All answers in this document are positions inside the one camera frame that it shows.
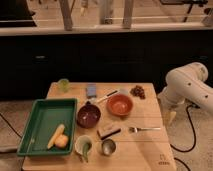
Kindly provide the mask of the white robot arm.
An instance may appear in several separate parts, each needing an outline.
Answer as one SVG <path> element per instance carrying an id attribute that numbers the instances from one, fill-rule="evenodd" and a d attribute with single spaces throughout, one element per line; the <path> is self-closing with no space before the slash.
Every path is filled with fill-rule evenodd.
<path id="1" fill-rule="evenodd" d="M 199 62 L 172 69 L 166 74 L 166 86 L 157 95 L 165 126 L 173 121 L 175 108 L 186 99 L 213 114 L 213 88 L 205 84 L 207 78 L 207 67 Z"/>

